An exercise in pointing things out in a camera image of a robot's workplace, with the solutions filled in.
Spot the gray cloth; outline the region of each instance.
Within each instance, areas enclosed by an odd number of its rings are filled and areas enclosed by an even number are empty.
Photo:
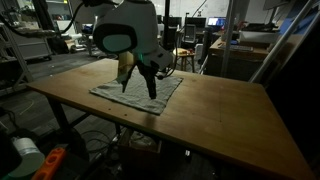
[[[149,113],[160,115],[167,105],[174,90],[182,82],[182,78],[169,76],[163,80],[156,78],[156,99],[150,99],[146,81],[137,68],[132,72],[126,91],[122,93],[122,85],[116,80],[90,89],[90,93],[113,100],[127,106]]]

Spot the tape roll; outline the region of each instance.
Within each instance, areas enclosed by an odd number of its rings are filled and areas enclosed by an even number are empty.
[[[12,172],[11,177],[23,177],[35,172],[44,162],[45,156],[29,138],[21,138],[13,141],[13,145],[22,157],[21,164]]]

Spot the box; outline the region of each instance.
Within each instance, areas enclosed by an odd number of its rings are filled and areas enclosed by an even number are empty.
[[[255,32],[255,31],[240,31],[241,42],[257,42],[257,43],[276,43],[279,32]]]
[[[156,141],[157,150],[137,149],[129,146],[133,130],[126,129],[118,141],[119,158],[125,172],[157,173],[160,164],[162,141]]]

